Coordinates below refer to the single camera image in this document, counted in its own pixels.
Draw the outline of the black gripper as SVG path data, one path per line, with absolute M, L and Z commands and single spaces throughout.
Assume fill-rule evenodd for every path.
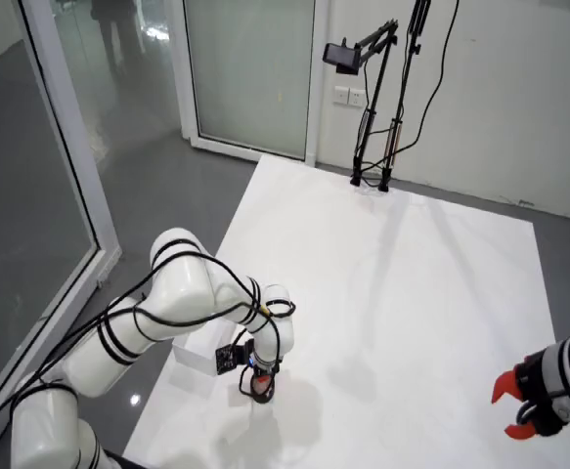
M 273 380 L 279 373 L 281 362 L 281 360 L 277 360 L 271 363 L 254 361 L 251 364 L 252 380 L 257 381 L 254 383 L 254 392 L 257 395 L 264 395 L 269 393 L 271 386 L 270 381 Z
M 503 372 L 494 383 L 492 404 L 502 396 L 510 395 L 532 405 L 520 411 L 515 423 L 504 428 L 504 432 L 512 439 L 554 436 L 566 425 L 552 408 L 552 398 L 543 373 L 544 354 L 545 351 L 541 350 L 526 357 L 514 369 Z

